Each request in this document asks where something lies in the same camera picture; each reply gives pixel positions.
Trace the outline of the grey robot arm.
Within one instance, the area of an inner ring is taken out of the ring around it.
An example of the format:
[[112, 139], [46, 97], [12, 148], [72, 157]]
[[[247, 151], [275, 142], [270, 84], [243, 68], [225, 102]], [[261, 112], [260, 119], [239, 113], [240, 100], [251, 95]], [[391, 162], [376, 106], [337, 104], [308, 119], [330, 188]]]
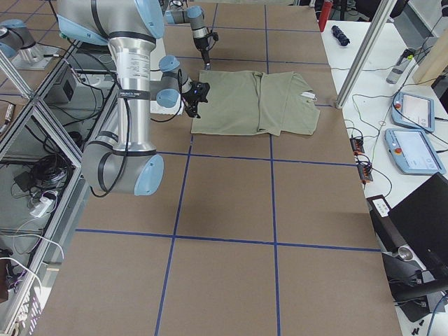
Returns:
[[192, 30], [192, 39], [196, 49], [200, 52], [204, 69], [211, 69], [209, 51], [219, 40], [218, 34], [205, 25], [204, 11], [200, 6], [187, 8], [169, 8], [165, 11], [164, 17], [168, 24], [189, 24]]
[[64, 35], [107, 46], [115, 63], [117, 111], [85, 146], [81, 161], [93, 195], [152, 195], [165, 167], [151, 142], [152, 103], [195, 118], [210, 86], [192, 80], [172, 55], [160, 59], [161, 79], [152, 80], [151, 53], [164, 36], [166, 24], [188, 23], [196, 48], [209, 63], [211, 32], [204, 11], [199, 6], [174, 9], [160, 1], [60, 1], [57, 17]]

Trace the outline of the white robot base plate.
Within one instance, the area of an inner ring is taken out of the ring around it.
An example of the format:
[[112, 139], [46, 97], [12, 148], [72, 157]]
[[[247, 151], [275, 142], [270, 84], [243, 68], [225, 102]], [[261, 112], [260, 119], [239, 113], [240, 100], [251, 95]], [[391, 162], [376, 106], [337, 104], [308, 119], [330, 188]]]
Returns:
[[13, 66], [19, 70], [42, 71], [55, 59], [55, 55], [62, 52], [61, 48], [36, 44], [27, 49], [19, 50], [11, 60]]

